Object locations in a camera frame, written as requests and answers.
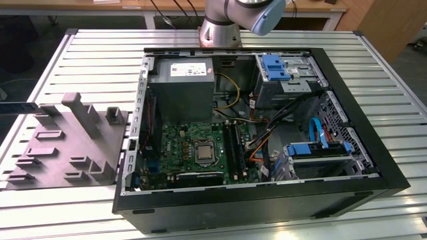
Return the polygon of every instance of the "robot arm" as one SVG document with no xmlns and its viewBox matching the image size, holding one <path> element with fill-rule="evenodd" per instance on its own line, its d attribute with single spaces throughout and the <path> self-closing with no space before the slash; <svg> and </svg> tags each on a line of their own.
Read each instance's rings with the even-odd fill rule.
<svg viewBox="0 0 427 240">
<path fill-rule="evenodd" d="M 275 28 L 290 1 L 207 0 L 200 45 L 208 48 L 239 47 L 239 26 L 264 36 Z"/>
</svg>

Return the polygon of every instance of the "slotted aluminum table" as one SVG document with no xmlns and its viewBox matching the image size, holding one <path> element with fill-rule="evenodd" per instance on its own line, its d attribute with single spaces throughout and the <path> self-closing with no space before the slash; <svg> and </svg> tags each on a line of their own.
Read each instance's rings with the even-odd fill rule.
<svg viewBox="0 0 427 240">
<path fill-rule="evenodd" d="M 363 36 L 352 32 L 242 32 L 244 47 L 324 48 L 382 137 L 411 188 L 374 200 L 340 217 L 160 235 L 204 239 L 420 239 L 427 233 L 427 110 Z M 196 47 L 195 30 L 79 30 L 67 34 L 28 101 L 59 104 L 64 92 L 104 111 L 134 110 L 146 47 Z M 0 188 L 25 149 L 37 121 L 20 115 L 0 147 Z M 139 239 L 114 215 L 115 185 L 0 192 L 0 239 Z"/>
</svg>

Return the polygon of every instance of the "motherboard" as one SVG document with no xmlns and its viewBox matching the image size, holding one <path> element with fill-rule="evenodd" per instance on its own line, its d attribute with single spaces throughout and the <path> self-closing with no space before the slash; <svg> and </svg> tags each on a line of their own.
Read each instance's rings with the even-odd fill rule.
<svg viewBox="0 0 427 240">
<path fill-rule="evenodd" d="M 258 183 L 259 175 L 256 168 L 243 166 L 242 174 L 232 174 L 236 165 L 227 154 L 230 136 L 224 134 L 228 129 L 226 123 L 187 123 L 164 124 L 162 128 L 162 152 L 160 158 L 147 159 L 148 169 L 147 183 L 152 190 L 170 189 L 176 187 L 198 187 L 204 185 L 200 179 L 210 181 L 208 185 L 228 185 L 243 183 Z M 239 138 L 239 149 L 251 140 L 248 125 L 236 124 Z M 188 179 L 184 186 L 176 186 L 174 182 Z"/>
</svg>

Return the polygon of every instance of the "wooden table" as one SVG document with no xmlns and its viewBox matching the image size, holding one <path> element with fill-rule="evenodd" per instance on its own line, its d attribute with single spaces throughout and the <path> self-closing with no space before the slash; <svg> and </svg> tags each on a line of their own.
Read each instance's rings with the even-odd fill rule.
<svg viewBox="0 0 427 240">
<path fill-rule="evenodd" d="M 154 0 L 166 16 L 183 16 L 183 12 L 171 0 Z M 178 0 L 190 16 L 195 16 L 187 0 Z M 323 0 L 296 0 L 298 18 L 326 18 L 324 31 L 334 31 L 343 13 L 348 8 L 338 0 L 335 5 Z M 200 16 L 204 16 L 206 0 L 191 0 Z M 294 6 L 290 4 L 283 17 L 292 17 Z M 0 15 L 39 16 L 143 16 L 147 29 L 156 29 L 155 16 L 159 16 L 150 0 L 122 0 L 122 3 L 93 4 L 92 0 L 0 0 Z"/>
</svg>

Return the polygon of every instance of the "cpu socket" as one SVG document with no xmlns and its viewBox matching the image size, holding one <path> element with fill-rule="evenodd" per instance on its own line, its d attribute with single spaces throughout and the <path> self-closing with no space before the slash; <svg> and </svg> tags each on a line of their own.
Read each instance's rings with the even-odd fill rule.
<svg viewBox="0 0 427 240">
<path fill-rule="evenodd" d="M 215 157 L 215 144 L 211 140 L 195 141 L 195 163 L 203 167 L 210 166 L 216 161 Z"/>
</svg>

